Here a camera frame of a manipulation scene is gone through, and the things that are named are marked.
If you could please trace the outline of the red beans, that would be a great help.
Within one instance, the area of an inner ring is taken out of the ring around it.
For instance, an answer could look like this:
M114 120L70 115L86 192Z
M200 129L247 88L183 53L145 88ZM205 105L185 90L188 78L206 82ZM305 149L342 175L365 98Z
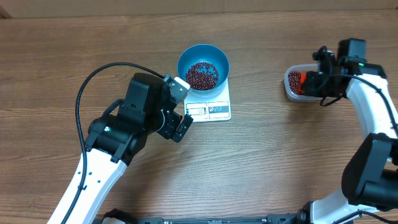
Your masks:
M185 80L194 90L212 90L218 83L219 73L213 64L197 62L188 69Z

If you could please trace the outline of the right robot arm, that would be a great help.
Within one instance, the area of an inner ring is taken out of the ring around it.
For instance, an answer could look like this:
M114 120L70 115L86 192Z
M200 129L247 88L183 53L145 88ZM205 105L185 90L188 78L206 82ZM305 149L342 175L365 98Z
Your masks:
M319 100L330 106L346 98L353 104L364 136L346 165L340 189L306 203L287 223L353 223L364 215L389 223L379 212L397 208L397 110L381 65L368 63L366 41L345 39L334 54L325 46L314 52L317 69L297 65L285 73L287 97L292 101Z

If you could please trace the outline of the red measuring scoop blue handle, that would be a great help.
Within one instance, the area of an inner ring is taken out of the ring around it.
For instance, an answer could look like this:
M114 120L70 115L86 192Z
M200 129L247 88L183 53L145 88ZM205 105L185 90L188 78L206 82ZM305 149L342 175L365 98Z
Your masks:
M303 84L305 83L307 79L307 75L305 73L300 74L300 82L298 84L298 94L299 95L304 95L304 90L303 90Z

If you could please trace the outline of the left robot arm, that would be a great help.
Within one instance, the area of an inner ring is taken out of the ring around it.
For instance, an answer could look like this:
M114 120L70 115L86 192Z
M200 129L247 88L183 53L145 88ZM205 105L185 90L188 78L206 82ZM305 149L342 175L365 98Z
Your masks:
M189 91L190 85L179 77L135 73L125 98L91 122L75 174L49 223L92 223L149 135L180 142L193 119L174 109Z

